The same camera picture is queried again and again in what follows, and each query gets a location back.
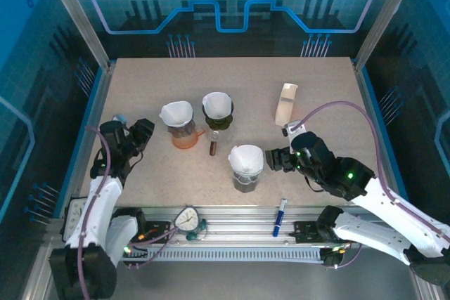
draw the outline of pen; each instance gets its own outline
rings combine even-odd
[[[283,221],[284,216],[284,207],[288,203],[286,198],[281,200],[280,209],[278,210],[278,216],[276,217],[275,228],[274,228],[274,237],[278,237],[278,232],[280,232],[281,222]]]

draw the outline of funnel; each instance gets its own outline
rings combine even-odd
[[[178,101],[165,105],[160,117],[172,135],[172,143],[179,149],[192,148],[203,133],[195,130],[193,109],[189,102]]]
[[[255,145],[234,147],[228,156],[233,169],[234,187],[242,193],[254,191],[264,166],[264,155]]]
[[[221,92],[209,93],[203,98],[202,104],[206,123],[213,130],[210,155],[215,156],[219,131],[228,129],[233,121],[231,114],[233,113],[234,105],[230,96]]]

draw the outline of table surface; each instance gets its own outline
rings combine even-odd
[[[328,193],[314,193],[299,173],[271,171],[251,193],[237,191],[228,161],[235,145],[253,144],[263,150],[284,148],[288,139],[275,125],[275,111],[285,82],[297,84],[292,121],[334,100],[363,105],[349,58],[141,58],[119,59],[115,66],[101,123],[123,114],[128,126],[137,119],[155,123],[143,160],[128,176],[118,206],[167,207],[179,205],[277,206],[346,205]],[[202,98],[213,91],[230,95],[233,123],[219,139],[217,154],[209,156],[207,135],[189,150],[176,149],[159,118],[161,107],[186,100],[194,120],[205,129]],[[335,106],[312,117],[306,128],[321,137],[335,156],[354,157],[376,169],[375,146],[364,117],[351,107]],[[89,167],[100,141],[97,138]],[[89,191],[89,170],[81,195]]]

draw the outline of enclosure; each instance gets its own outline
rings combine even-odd
[[[228,155],[235,145],[254,144],[263,151],[287,145],[274,124],[284,83],[299,86],[292,121],[334,100],[364,107],[380,139],[389,186],[450,224],[450,0],[0,0],[0,7],[3,299],[57,299],[46,259],[51,248],[63,246],[65,208],[71,198],[87,195],[89,170],[101,147],[84,127],[117,114],[130,125],[141,118],[155,123],[117,205],[143,207],[159,221],[194,205],[210,219],[205,241],[177,238],[181,250],[291,248],[293,223],[316,218],[326,205],[378,221],[344,199],[313,193],[294,173],[273,172],[267,165],[255,191],[233,188]],[[214,91],[229,94],[234,106],[228,135],[210,157],[201,102]],[[193,106],[195,123],[207,132],[189,150],[172,146],[159,117],[163,105],[178,100]],[[370,128],[358,112],[334,107],[307,126],[336,155],[357,158],[377,172]],[[271,231],[284,197],[289,203],[277,241]],[[336,274],[276,259],[259,262],[263,265],[242,259],[163,261],[170,259],[162,257],[155,269],[148,266],[133,277],[121,265],[114,299],[270,297],[263,291],[255,295],[257,286],[220,285],[222,268],[230,273],[243,268],[241,279],[252,275],[255,284],[277,275],[265,292],[274,289],[271,296],[283,299],[301,289],[308,299],[312,294],[446,299],[449,293],[369,249]],[[349,289],[336,286],[358,268],[365,276]],[[198,271],[181,283],[189,296],[167,281],[180,278],[178,270]],[[303,282],[295,284],[293,277],[281,282],[283,273],[299,273]],[[28,283],[14,275],[28,276]],[[206,287],[201,280],[207,275],[212,279]],[[165,281],[146,284],[154,278]],[[319,292],[321,281],[327,286]]]

